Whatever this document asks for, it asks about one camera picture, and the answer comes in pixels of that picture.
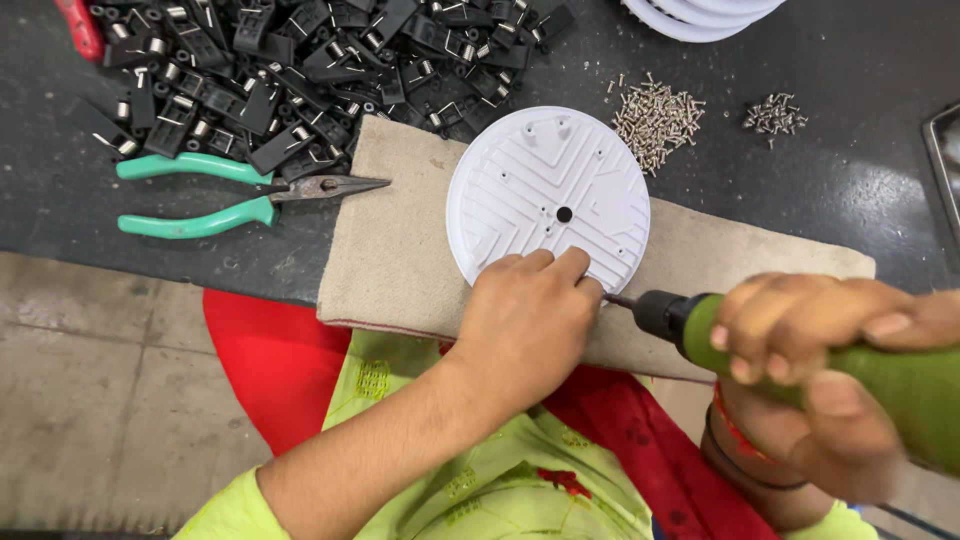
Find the felt mat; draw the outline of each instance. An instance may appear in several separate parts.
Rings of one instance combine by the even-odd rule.
[[[392,180],[344,199],[320,283],[317,318],[334,326],[454,340],[470,287],[446,240],[446,192],[467,145],[364,117],[351,174]],[[726,292],[767,271],[873,277],[872,258],[650,199],[646,253],[622,294],[647,289]],[[673,345],[606,306],[584,362],[634,373],[710,381]]]

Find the center hole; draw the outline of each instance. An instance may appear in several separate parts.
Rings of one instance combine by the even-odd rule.
[[[573,210],[567,207],[560,207],[557,209],[557,221],[561,223],[569,223],[573,219]]]

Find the hand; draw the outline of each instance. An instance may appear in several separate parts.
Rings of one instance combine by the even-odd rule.
[[[587,252],[538,249],[491,263],[473,284],[460,338],[444,360],[468,368],[509,418],[557,389],[580,361],[603,286]]]
[[[960,291],[914,297],[874,280],[763,274],[727,295],[711,334],[739,382],[721,380],[724,404],[758,449],[834,497],[880,502],[904,461],[897,433],[859,382],[824,369],[829,348],[861,339],[893,351],[958,343]],[[744,385],[764,375],[800,384],[805,412]]]

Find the green plier handle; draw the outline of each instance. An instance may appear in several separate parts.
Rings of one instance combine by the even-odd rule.
[[[117,163],[117,175],[124,180],[138,180],[171,173],[200,173],[223,177],[245,184],[270,185],[274,173],[261,175],[253,167],[207,154],[185,152],[175,160],[163,156],[147,156]],[[259,221],[273,226],[279,217],[274,204],[266,196],[190,219],[162,219],[141,215],[121,215],[117,227],[124,233],[144,234],[158,238],[200,238],[222,233],[238,225]]]
[[[123,180],[139,180],[172,173],[211,174],[244,184],[270,185],[274,179],[273,172],[261,175],[245,163],[193,152],[184,152],[175,160],[164,156],[147,156],[117,163],[117,176]]]

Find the gray floor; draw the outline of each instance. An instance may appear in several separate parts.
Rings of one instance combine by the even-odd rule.
[[[0,253],[0,529],[171,532],[268,459],[213,353],[193,285]],[[654,394],[699,441],[709,387]],[[911,467],[894,504],[960,533],[957,501]]]

